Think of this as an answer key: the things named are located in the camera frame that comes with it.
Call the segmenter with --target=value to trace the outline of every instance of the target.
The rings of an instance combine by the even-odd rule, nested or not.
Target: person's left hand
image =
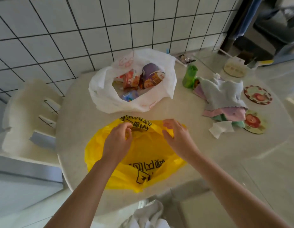
[[[104,144],[102,159],[112,161],[115,165],[118,165],[122,161],[128,153],[132,142],[130,128],[132,128],[132,124],[124,122],[111,130]]]

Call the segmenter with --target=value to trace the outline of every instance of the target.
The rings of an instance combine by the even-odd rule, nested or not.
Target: yellow plastic bag
[[[85,149],[88,171],[100,160],[107,136],[120,123],[130,122],[133,141],[126,157],[111,175],[106,189],[132,189],[140,192],[166,179],[186,162],[177,156],[163,137],[162,121],[123,116],[97,131]],[[168,130],[173,137],[173,130]]]

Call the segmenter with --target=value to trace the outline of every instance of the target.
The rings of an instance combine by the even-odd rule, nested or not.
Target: round table
[[[200,61],[196,61],[197,76],[211,78],[212,71]],[[251,110],[258,111],[268,120],[268,128],[262,135],[252,134],[242,128],[234,128],[234,133],[223,133],[219,139],[209,132],[214,121],[203,117],[205,101],[182,86],[186,67],[176,63],[177,84],[173,99],[164,98],[149,112],[117,112],[106,114],[96,109],[88,92],[90,79],[95,72],[81,75],[69,88],[61,106],[56,126],[56,149],[62,172],[73,191],[86,176],[84,162],[85,147],[93,135],[102,127],[124,115],[139,116],[148,120],[175,118],[185,124],[199,149],[219,164],[226,165],[259,155],[284,142],[293,131],[293,123],[276,95],[253,74],[242,78],[244,86],[258,85],[267,89],[273,96],[269,105],[258,105],[242,93],[241,99]],[[225,80],[236,78],[220,73]],[[179,169],[169,178],[146,188],[143,192],[132,190],[105,190],[96,215],[121,209],[152,195],[163,193],[170,187],[199,178],[200,175],[190,166]]]

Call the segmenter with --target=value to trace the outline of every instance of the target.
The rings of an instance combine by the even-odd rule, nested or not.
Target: hand
[[[112,161],[116,166],[128,153],[132,142],[132,124],[124,122],[114,127],[108,135],[103,149],[102,159]]]
[[[175,119],[163,120],[163,126],[168,129],[173,129],[173,138],[166,130],[162,131],[167,143],[179,157],[189,162],[191,157],[195,153],[198,153],[199,150],[192,140],[188,130]]]

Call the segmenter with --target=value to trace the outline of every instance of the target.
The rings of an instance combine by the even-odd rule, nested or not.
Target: blue snack package
[[[121,96],[121,99],[130,102],[134,99],[136,99],[137,97],[139,97],[139,94],[136,90],[131,90],[130,92],[124,94],[123,96]]]

